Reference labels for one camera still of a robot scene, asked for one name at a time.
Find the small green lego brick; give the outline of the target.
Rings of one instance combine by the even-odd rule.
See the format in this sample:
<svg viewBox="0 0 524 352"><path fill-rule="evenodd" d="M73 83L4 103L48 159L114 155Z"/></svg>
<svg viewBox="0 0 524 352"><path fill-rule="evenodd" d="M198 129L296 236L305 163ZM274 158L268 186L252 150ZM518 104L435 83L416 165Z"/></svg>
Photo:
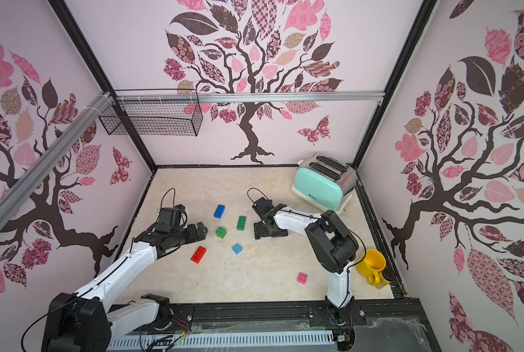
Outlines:
<svg viewBox="0 0 524 352"><path fill-rule="evenodd" d="M227 235L227 230L224 227L218 227L216 230L216 236L220 239L224 239L224 237Z"/></svg>

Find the red lego brick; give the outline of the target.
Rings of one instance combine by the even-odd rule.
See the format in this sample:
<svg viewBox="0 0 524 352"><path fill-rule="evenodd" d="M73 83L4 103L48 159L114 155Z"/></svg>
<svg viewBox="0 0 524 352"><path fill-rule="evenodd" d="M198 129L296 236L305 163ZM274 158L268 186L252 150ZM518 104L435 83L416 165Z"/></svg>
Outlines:
<svg viewBox="0 0 524 352"><path fill-rule="evenodd" d="M192 255L191 261L193 263L199 264L202 261L203 257L205 256L206 252L207 252L207 249L205 247L199 246L196 249L195 253Z"/></svg>

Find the pink lego brick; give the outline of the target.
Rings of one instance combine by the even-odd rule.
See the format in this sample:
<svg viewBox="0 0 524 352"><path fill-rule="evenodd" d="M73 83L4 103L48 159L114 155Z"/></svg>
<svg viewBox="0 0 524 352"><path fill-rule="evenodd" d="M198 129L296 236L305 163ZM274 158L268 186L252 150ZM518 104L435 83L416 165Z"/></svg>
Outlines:
<svg viewBox="0 0 524 352"><path fill-rule="evenodd" d="M297 277L297 282L302 285L305 285L307 282L307 275L304 273L299 273Z"/></svg>

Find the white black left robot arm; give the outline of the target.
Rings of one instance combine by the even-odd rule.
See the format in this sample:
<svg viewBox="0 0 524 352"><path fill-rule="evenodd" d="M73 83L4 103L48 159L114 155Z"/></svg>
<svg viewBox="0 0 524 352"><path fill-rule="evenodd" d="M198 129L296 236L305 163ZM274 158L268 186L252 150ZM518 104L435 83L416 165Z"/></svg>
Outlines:
<svg viewBox="0 0 524 352"><path fill-rule="evenodd" d="M147 267L180 246L205 240L207 233L201 222L167 232L150 226L102 274L75 293L61 293L52 300L42 351L105 351L110 343L142 326L168 327L173 311L167 297L147 294L119 309L112 305Z"/></svg>

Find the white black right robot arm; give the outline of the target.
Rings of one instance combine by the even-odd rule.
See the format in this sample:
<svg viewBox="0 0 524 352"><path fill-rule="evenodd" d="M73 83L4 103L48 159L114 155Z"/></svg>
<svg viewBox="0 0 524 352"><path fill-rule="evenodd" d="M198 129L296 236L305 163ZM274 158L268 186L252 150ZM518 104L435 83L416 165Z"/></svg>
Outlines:
<svg viewBox="0 0 524 352"><path fill-rule="evenodd" d="M354 301L349 272L357 264L360 245L338 214L309 214L263 198L253 204L253 210L260 218L254 224L257 240L286 237L290 232L306 235L317 261L329 272L325 296L329 319L338 325L348 321Z"/></svg>

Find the long green lego brick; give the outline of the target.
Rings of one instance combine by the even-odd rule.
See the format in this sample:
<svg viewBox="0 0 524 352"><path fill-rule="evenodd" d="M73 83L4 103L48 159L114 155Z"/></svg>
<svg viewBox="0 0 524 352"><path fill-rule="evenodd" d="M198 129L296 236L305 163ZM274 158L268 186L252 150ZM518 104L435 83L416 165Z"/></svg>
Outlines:
<svg viewBox="0 0 524 352"><path fill-rule="evenodd" d="M244 231L247 223L247 217L246 216L240 216L239 220L237 221L237 230Z"/></svg>

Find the long blue lego brick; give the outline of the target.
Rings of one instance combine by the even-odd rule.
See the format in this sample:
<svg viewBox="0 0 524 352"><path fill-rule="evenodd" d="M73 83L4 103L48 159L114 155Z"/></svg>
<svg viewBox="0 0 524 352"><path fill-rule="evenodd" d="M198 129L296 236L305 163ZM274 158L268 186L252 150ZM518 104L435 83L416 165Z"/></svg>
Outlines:
<svg viewBox="0 0 524 352"><path fill-rule="evenodd" d="M225 206L224 205L218 205L216 207L216 210L214 212L214 218L221 219L223 214L225 212Z"/></svg>

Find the small light blue lego brick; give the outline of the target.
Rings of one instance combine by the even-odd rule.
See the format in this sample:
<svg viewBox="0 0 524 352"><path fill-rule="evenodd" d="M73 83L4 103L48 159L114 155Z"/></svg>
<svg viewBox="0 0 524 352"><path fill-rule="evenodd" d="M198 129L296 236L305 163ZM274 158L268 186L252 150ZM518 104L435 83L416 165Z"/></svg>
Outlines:
<svg viewBox="0 0 524 352"><path fill-rule="evenodd" d="M242 249L241 245L237 243L237 244L235 244L235 245L232 247L232 250L233 250L233 252L234 252L236 255L238 255L239 253L242 252L243 249Z"/></svg>

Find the mint green toaster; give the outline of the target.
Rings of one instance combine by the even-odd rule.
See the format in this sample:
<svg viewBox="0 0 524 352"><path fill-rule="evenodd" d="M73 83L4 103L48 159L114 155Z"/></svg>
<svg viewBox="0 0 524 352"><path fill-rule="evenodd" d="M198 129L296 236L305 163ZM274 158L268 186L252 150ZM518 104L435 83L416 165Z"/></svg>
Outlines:
<svg viewBox="0 0 524 352"><path fill-rule="evenodd" d="M315 153L300 162L291 191L322 211L344 210L353 197L357 173L344 162Z"/></svg>

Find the yellow mug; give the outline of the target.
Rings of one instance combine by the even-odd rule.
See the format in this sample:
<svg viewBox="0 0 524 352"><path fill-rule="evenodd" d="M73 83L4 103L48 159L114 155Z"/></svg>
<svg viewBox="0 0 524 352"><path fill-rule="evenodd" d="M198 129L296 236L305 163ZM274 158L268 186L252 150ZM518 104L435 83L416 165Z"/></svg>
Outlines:
<svg viewBox="0 0 524 352"><path fill-rule="evenodd" d="M369 281L369 285L377 290L388 284L382 277L387 267L384 255L376 249L367 249L364 258L356 265L357 272Z"/></svg>

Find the aluminium rail back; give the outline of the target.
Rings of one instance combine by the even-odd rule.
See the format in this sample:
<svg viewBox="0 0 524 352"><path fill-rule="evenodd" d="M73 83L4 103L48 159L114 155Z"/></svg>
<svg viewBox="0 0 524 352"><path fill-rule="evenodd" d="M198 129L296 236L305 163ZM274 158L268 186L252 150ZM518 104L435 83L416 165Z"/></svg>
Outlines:
<svg viewBox="0 0 524 352"><path fill-rule="evenodd" d="M226 103L255 103L255 102L297 102L297 101L382 101L385 93L381 91L354 91L354 92L289 92L289 93L209 93L199 94L192 91L187 94L170 94L168 91L153 92L145 91L145 94L138 94L135 91L123 94L116 92L116 101L129 102L137 101L158 101L161 103L168 101L190 101L200 104L226 104Z"/></svg>

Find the aluminium rail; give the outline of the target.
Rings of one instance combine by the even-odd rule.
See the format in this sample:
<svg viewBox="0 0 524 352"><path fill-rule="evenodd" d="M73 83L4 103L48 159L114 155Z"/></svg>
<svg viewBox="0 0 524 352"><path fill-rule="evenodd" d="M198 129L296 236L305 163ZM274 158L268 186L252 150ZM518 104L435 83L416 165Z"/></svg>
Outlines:
<svg viewBox="0 0 524 352"><path fill-rule="evenodd" d="M289 92L289 93L209 93L199 94L192 91L187 94L170 94L168 91L153 92L145 91L145 94L138 94L135 91L123 94L116 92L116 101L129 102L137 101L158 101L161 103L168 101L190 101L200 104L226 104L226 103L255 103L255 102L297 102L297 101L382 101L385 93L381 91L354 91L354 92Z"/></svg>
<svg viewBox="0 0 524 352"><path fill-rule="evenodd" d="M100 114L112 105L112 96L109 92L101 92L86 106L73 123L64 130L59 137L39 157L34 165L11 187L9 192L0 201L0 232L8 223L12 215L26 202L27 198L36 190L43 179L52 171L74 142L82 135L90 124Z"/></svg>

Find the aluminium rail left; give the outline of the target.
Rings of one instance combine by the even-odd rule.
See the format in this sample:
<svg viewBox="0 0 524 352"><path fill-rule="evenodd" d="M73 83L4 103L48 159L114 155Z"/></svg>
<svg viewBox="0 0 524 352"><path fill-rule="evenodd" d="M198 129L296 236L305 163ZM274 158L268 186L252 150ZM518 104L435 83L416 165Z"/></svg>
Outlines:
<svg viewBox="0 0 524 352"><path fill-rule="evenodd" d="M8 223L12 215L26 202L27 198L36 190L43 179L52 171L74 142L82 135L90 124L100 114L112 105L112 96L109 92L101 92L86 106L73 123L64 130L59 137L39 157L34 165L11 187L9 192L0 201L0 232Z"/></svg>

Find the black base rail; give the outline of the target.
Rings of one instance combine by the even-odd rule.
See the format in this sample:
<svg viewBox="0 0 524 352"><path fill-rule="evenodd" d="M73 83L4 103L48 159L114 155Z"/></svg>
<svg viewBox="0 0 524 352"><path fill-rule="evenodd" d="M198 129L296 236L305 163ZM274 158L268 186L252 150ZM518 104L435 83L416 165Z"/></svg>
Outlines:
<svg viewBox="0 0 524 352"><path fill-rule="evenodd" d="M323 301L171 303L173 315L189 324L301 321L310 326L366 325L376 318L428 321L417 299L352 299L341 309Z"/></svg>

